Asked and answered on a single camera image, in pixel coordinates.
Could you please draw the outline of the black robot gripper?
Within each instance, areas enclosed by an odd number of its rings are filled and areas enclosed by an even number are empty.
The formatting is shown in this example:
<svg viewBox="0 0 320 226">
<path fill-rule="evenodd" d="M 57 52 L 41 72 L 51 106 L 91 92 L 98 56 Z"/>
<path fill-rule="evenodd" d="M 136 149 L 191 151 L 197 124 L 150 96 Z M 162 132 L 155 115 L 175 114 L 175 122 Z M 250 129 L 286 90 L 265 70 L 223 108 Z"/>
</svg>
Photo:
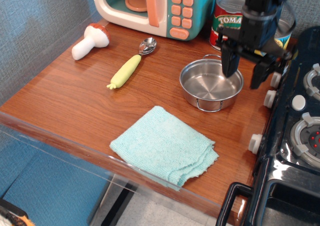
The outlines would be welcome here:
<svg viewBox="0 0 320 226">
<path fill-rule="evenodd" d="M 240 57 L 258 62 L 255 50 L 262 51 L 275 58 L 290 59 L 292 53 L 277 46 L 273 38 L 263 42 L 261 36 L 270 32 L 274 35 L 279 16 L 277 10 L 270 13 L 258 13 L 252 10 L 242 12 L 242 23 L 239 30 L 218 27 L 216 44 L 221 48 L 222 72 L 228 78 L 238 69 Z M 250 88 L 258 89 L 273 71 L 273 61 L 261 61 L 253 70 Z"/>
</svg>

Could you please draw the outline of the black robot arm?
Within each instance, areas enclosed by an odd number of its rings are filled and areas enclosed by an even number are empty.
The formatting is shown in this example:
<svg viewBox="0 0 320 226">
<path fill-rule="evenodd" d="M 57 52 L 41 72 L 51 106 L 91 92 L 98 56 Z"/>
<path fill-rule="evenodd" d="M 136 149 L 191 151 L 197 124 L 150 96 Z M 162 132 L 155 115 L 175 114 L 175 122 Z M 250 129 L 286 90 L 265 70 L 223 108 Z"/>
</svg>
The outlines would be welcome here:
<svg viewBox="0 0 320 226">
<path fill-rule="evenodd" d="M 286 1 L 245 0 L 240 29 L 218 27 L 216 45 L 227 78 L 237 71 L 240 58 L 245 58 L 255 63 L 250 87 L 257 89 L 269 74 L 292 59 L 292 52 L 279 47 L 274 39 Z"/>
</svg>

